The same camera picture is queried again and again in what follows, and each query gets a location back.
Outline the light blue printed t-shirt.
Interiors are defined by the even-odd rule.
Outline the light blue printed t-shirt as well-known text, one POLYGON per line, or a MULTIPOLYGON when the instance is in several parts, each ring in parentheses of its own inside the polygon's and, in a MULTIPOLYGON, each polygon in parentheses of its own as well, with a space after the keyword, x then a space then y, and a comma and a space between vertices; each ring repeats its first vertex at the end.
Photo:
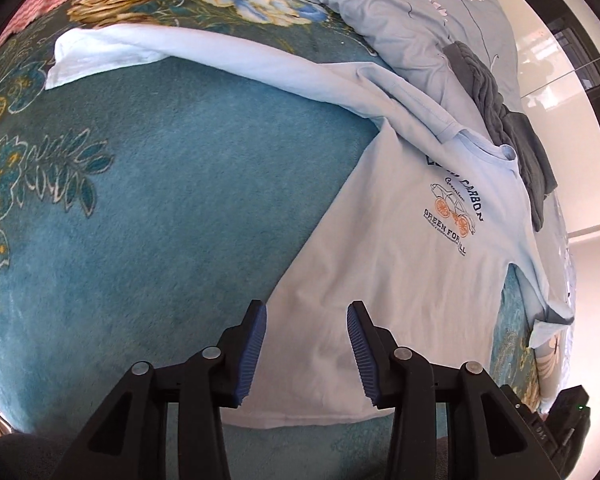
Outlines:
POLYGON ((168 56, 338 105, 378 128, 268 300, 256 377, 245 403, 224 413, 229 424, 372 418, 346 329, 353 300, 400 344, 449 366, 489 362, 509 266, 527 281, 532 348, 550 348, 573 322, 543 269, 515 151, 377 64, 317 64, 215 32, 117 24, 60 36, 47 83, 168 56))

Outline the teal floral plush blanket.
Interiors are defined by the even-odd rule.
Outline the teal floral plush blanket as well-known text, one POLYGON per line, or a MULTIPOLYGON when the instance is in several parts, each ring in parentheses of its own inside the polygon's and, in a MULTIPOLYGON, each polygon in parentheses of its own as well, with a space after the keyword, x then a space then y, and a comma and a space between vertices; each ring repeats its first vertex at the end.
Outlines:
MULTIPOLYGON (((378 135, 338 105, 174 56, 48 85, 60 36, 117 24, 400 76, 318 0, 71 0, 1 47, 0 411, 12 433, 0 449, 23 477, 52 474, 134 363, 184 362, 250 301, 268 310, 378 135)), ((374 416, 358 422, 258 429, 223 410, 232 477, 379 478, 392 414, 361 387, 374 416)))

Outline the dark grey folded garment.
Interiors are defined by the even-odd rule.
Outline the dark grey folded garment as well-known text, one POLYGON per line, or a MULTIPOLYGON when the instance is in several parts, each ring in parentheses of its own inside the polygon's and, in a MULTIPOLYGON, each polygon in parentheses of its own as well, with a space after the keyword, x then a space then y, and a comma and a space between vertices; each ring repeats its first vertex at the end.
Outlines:
POLYGON ((544 226, 544 200, 557 188, 550 160, 529 118, 504 103, 491 71, 466 44, 454 42, 443 48, 453 73, 474 101, 494 145, 511 146, 526 187, 535 232, 544 226))

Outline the light blue daisy quilt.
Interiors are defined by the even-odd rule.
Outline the light blue daisy quilt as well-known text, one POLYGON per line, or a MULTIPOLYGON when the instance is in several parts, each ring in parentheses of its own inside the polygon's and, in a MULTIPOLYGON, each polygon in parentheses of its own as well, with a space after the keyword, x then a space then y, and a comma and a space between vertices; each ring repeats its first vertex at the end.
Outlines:
MULTIPOLYGON (((505 105, 521 112, 517 50, 498 0, 318 0, 339 14, 409 84, 426 93, 459 125, 490 139, 474 101, 452 71, 443 48, 460 41, 478 56, 498 83, 505 105)), ((570 262, 565 222, 555 195, 544 200, 544 226, 535 232, 529 196, 522 181, 521 225, 532 229, 550 304, 541 308, 521 280, 531 328, 542 404, 557 396, 565 370, 565 343, 574 318, 569 298, 570 262)))

